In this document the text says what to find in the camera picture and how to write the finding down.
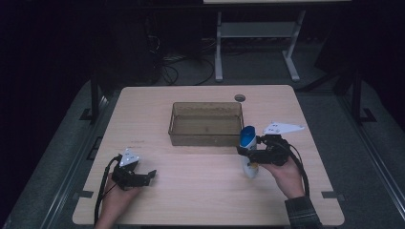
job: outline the human hand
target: human hand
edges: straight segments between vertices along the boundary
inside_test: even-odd
[[[283,166],[273,164],[261,164],[261,166],[271,172],[278,187],[287,198],[299,198],[305,195],[300,171],[290,156]]]
[[[112,174],[108,175],[107,184],[104,188],[105,197],[102,200],[102,209],[95,229],[113,228],[116,220],[127,210],[129,204],[140,192],[141,188],[135,187],[123,191],[112,180]]]

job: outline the transparent plastic container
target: transparent plastic container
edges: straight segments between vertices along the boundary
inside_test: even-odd
[[[174,146],[238,146],[243,127],[239,102],[176,102],[169,135]]]

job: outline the wire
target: wire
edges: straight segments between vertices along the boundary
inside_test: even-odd
[[[97,196],[97,200],[96,200],[96,207],[95,207],[95,226],[96,226],[96,223],[97,223],[97,221],[98,221],[98,210],[99,210],[99,208],[100,208],[101,201],[102,201],[103,197],[105,196],[105,195],[103,195],[103,193],[104,193],[103,191],[104,191],[105,183],[106,183],[106,181],[107,181],[108,173],[110,172],[111,164],[112,164],[114,161],[120,161],[121,158],[122,158],[121,155],[114,157],[112,160],[110,160],[110,162],[108,163],[107,167],[105,167],[104,175],[103,175],[103,178],[102,178],[102,180],[101,180],[101,184],[100,184],[100,188],[99,188],[99,190],[98,190],[98,196]]]
[[[107,194],[110,193],[110,191],[111,191],[113,188],[115,188],[116,186],[117,186],[117,184],[115,183],[115,184],[113,185],[113,187],[111,187],[107,192],[104,193],[104,195],[102,196],[102,198],[105,198],[105,196],[107,196]]]
[[[167,62],[166,64],[175,64],[185,59],[186,59],[185,55],[166,56],[163,58],[163,60]]]
[[[160,39],[157,36],[149,35],[149,38],[153,38],[157,41],[156,47],[154,48],[154,52],[160,48]]]
[[[212,52],[215,51],[216,49],[216,44],[217,41],[215,38],[208,38],[206,40],[203,40],[203,42],[208,43],[207,45],[202,46],[202,53],[203,54],[211,54]]]
[[[301,176],[303,177],[305,194],[306,194],[307,197],[309,197],[309,181],[308,181],[307,172],[305,172],[305,170],[304,170],[304,164],[303,164],[301,155],[294,146],[292,146],[290,144],[289,144],[289,146],[292,147],[295,150],[295,152],[297,152],[297,155],[300,158],[298,160],[297,156],[291,150],[289,150],[292,160],[298,166],[298,169],[300,170]]]
[[[242,55],[253,51],[253,45],[251,44],[253,42],[250,39],[244,38],[241,41],[241,39],[229,40],[229,38],[227,38],[224,39],[222,43],[224,46],[222,53],[225,55]]]
[[[177,80],[179,79],[180,74],[179,74],[179,71],[178,71],[176,68],[171,67],[171,66],[169,66],[169,65],[172,65],[172,64],[175,64],[175,63],[178,63],[178,62],[181,62],[181,61],[185,61],[185,60],[191,60],[191,58],[188,58],[188,57],[179,55],[179,56],[177,56],[177,57],[169,57],[169,58],[166,58],[166,61],[167,61],[168,59],[170,59],[170,61],[168,61],[169,63],[163,64],[163,66],[162,66],[162,73],[161,73],[161,75],[163,76],[163,80],[167,83],[167,86],[173,86],[173,85],[176,85],[176,82],[177,82]],[[195,83],[195,84],[193,84],[192,86],[199,86],[199,85],[202,85],[203,83],[205,83],[206,81],[208,81],[209,79],[211,79],[212,76],[214,75],[214,72],[215,72],[215,67],[214,67],[214,65],[213,65],[209,60],[206,60],[206,59],[204,59],[204,58],[199,58],[198,60],[201,60],[201,61],[207,63],[207,64],[210,66],[210,68],[211,68],[211,72],[210,72],[209,76],[208,76],[206,79],[204,79],[204,80],[201,81],[201,82]],[[173,79],[172,76],[169,74],[169,71],[167,71],[167,68],[168,68],[168,69],[171,69],[173,72],[175,72],[176,76],[175,76],[174,79]]]

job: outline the sleeve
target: sleeve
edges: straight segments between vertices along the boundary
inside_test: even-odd
[[[294,229],[324,228],[309,197],[291,198],[285,201],[289,223]]]

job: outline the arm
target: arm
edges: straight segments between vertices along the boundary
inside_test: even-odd
[[[108,192],[102,201],[102,209],[95,229],[111,229],[117,219],[127,210],[131,201],[140,192],[140,188],[123,191],[116,187],[116,183],[108,176],[104,193]]]
[[[301,174],[291,157],[283,166],[273,164],[261,164],[261,166],[271,172],[278,187],[288,198],[285,203],[291,227],[323,228],[310,198],[305,196]]]

